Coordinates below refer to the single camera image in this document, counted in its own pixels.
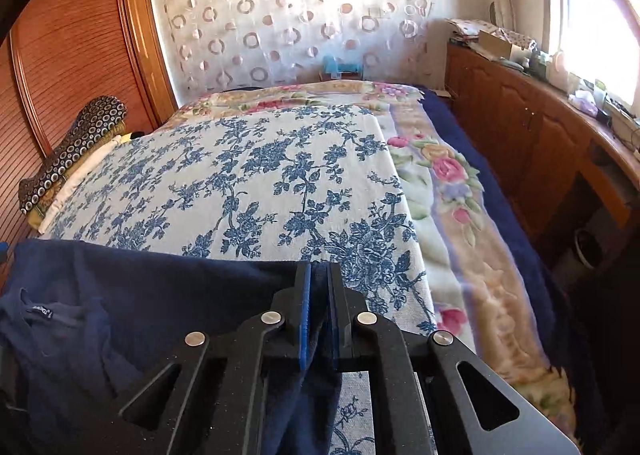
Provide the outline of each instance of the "dark blue fabric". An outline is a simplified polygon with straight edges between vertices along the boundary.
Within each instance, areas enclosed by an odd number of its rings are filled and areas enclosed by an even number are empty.
[[[32,431],[64,446],[86,407],[135,383],[189,332],[233,332],[269,310],[296,268],[73,241],[19,244],[0,299],[0,337],[26,372]],[[311,280],[312,302],[326,302],[324,265],[313,265]],[[311,306],[310,359],[325,314],[326,305]],[[339,375],[315,359],[307,372],[271,377],[263,453],[326,455],[339,390]]]
[[[580,327],[550,271],[516,220],[486,159],[471,145],[447,105],[430,90],[420,89],[424,94],[420,104],[438,135],[464,155],[471,166],[480,170],[484,207],[507,243],[522,275],[546,355],[553,366],[566,369],[570,384],[575,388],[577,436],[585,444],[585,453],[594,453],[606,435],[606,422],[589,347],[578,332]]]

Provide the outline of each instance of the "shirt label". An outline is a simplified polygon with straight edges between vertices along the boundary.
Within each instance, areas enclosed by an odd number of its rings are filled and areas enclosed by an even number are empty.
[[[53,317],[53,311],[51,309],[47,309],[46,307],[43,307],[42,305],[34,305],[33,307],[31,307],[31,312],[34,312],[36,314],[40,314],[41,316],[46,317],[46,319],[50,320]]]

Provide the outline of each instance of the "floral blanket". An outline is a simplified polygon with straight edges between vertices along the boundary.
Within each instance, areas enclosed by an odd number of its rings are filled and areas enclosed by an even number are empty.
[[[416,333],[436,327],[406,198],[380,126],[362,108],[200,118],[118,146],[44,238],[337,261],[371,310]],[[371,410],[367,375],[345,374],[332,453],[373,453]]]
[[[437,328],[459,337],[575,441],[574,389],[563,369],[550,366],[542,349],[522,277],[484,209],[482,174],[438,136],[421,98],[420,90],[410,86],[355,81],[222,92],[186,105],[156,133],[175,131],[187,121],[300,106],[322,110],[353,105],[370,110],[401,178]],[[392,308],[404,315],[405,297],[384,301],[374,296],[368,303],[371,310],[385,313]],[[407,330],[417,327],[423,332],[433,326],[430,320],[411,323],[404,318],[401,323]],[[335,454],[369,450],[369,437],[361,425],[356,431],[363,437],[343,431],[367,415],[366,408],[356,396],[341,403],[334,429]]]

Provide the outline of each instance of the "polka dot cloth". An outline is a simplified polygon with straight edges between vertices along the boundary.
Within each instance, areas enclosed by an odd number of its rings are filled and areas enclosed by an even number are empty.
[[[113,96],[100,96],[90,101],[36,175],[20,181],[20,211],[26,215],[45,191],[126,115],[124,104]]]

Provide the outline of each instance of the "silver bolt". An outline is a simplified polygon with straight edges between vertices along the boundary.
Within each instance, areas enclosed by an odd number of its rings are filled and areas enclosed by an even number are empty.
[[[262,323],[267,323],[267,325],[274,325],[280,322],[282,316],[280,316],[279,312],[270,310],[268,312],[265,312],[260,319],[262,320]]]
[[[358,314],[358,321],[363,325],[372,325],[378,321],[378,317],[372,312],[361,312]]]
[[[190,332],[184,338],[184,342],[190,347],[199,347],[204,343],[205,337],[202,332]]]
[[[453,334],[451,334],[451,332],[448,332],[446,330],[438,330],[433,335],[433,341],[435,341],[438,345],[442,345],[443,347],[446,347],[451,343],[453,343]]]

